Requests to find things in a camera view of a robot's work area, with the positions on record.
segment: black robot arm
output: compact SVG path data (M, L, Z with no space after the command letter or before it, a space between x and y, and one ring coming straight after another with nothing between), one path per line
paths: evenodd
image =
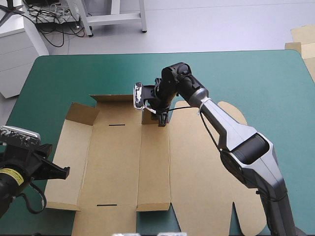
M189 65L181 62L164 68L162 78L156 79L154 86L137 83L134 106L139 110L149 109L158 118L159 126L165 126L171 101L178 94L191 107L199 108L201 116L219 133L216 145L227 170L246 187L257 188L271 235L304 236L295 227L273 144L255 128L239 124L215 104L208 90L192 75Z
M40 135L13 126L0 127L0 144L5 144L0 153L0 218L9 209L16 197L23 197L27 209L38 214L46 207L44 193L32 182L40 179L66 179L70 167L60 168L47 158L52 151L51 144L41 145ZM30 185L42 199L41 210L33 210L22 191Z

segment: gray tile floor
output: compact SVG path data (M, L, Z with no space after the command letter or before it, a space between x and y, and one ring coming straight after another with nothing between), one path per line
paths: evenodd
M121 12L139 9L138 0L121 0ZM110 2L85 0L92 15L108 12ZM284 49L290 30L315 24L315 0L146 0L148 32L140 24L99 26L94 37L65 37L52 55L172 53ZM60 34L49 39L60 44ZM0 125L15 99L0 97Z

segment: cardboard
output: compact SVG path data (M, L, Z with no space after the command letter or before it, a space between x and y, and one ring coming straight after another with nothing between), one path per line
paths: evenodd
M169 186L168 125L142 126L137 211L168 210Z
M302 58L315 58L315 43L308 43L302 45Z
M302 50L300 42L286 43L284 48L287 50L296 50L299 52L299 54L301 54L301 50Z
M223 102L219 105L246 124L235 107ZM255 189L247 189L225 169L197 111L177 110L169 125L171 200L181 230L188 235L229 235L234 202L242 233L257 235L266 225L260 198ZM208 127L218 141L217 132L209 123Z
M304 62L313 81L315 82L315 58L305 59Z
M315 25L302 26L291 30L294 42L315 43Z
M247 196L238 185L230 186L235 178L222 177L227 170L220 159L213 155L208 162L203 155L213 146L200 118L176 119L182 112L196 116L195 109L176 110L170 124L158 127L156 120L141 124L142 113L133 108L132 95L92 97L95 108L73 103L63 124L54 163L70 166L69 177L48 181L45 190L48 207L77 210L73 236L135 232L137 211L168 210L171 202L180 225L190 231L228 235L234 199L238 212L247 215L239 216L245 235L265 226L254 192ZM192 146L197 141L204 145ZM182 192L187 185L189 191ZM238 203L232 194L243 200ZM183 217L187 210L191 222L200 223L190 225Z

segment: table surface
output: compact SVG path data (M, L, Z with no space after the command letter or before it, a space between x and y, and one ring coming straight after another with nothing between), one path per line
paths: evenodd
M54 145L54 154L71 102L94 106L89 94L130 94L136 82L152 84L164 67L179 61L191 66L214 101L238 107L248 124L275 144L296 226L315 234L315 85L295 51L39 57L7 124L40 133L43 143ZM39 197L29 188L26 193L40 207ZM232 218L235 235L239 231ZM16 199L0 220L0 234L69 235L73 219L74 212L55 209L31 215ZM140 233L176 229L172 209L138 215Z

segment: wire bundle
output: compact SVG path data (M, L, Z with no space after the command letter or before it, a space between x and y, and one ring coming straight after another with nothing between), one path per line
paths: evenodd
M72 13L70 11L69 8L67 7L62 7L62 6L58 6L57 4L51 4L49 6L48 2L47 5L49 6L49 10L45 10L42 9L42 7L37 7L37 6L33 6L33 5L28 5L25 0L23 0L24 5L28 8L28 12L29 15L31 17L35 18L35 22L33 22L33 20L31 18L29 18L28 16L21 14L21 13L17 13L18 15L21 15L23 17L25 17L26 19L28 19L29 21L31 21L38 29L38 31L40 33L42 33L43 37L47 40L47 42L49 44L51 44L54 47L60 48L64 45L64 35L75 35L77 37L84 37L85 36L85 32L83 31L84 27L82 27L79 31L75 31L72 27L70 22L67 21L67 19L72 16ZM50 23L50 21L48 21L46 18L47 17L51 17L53 19L53 23L54 26L51 29L43 29L39 26L39 23ZM71 30L71 32L64 32L63 27L61 27L61 30L57 29L57 25L62 24L62 23L66 23L66 25L68 26L68 28ZM47 34L50 34L52 32L59 32L63 35L63 41L61 43L61 45L55 45L53 44L48 38L47 38Z

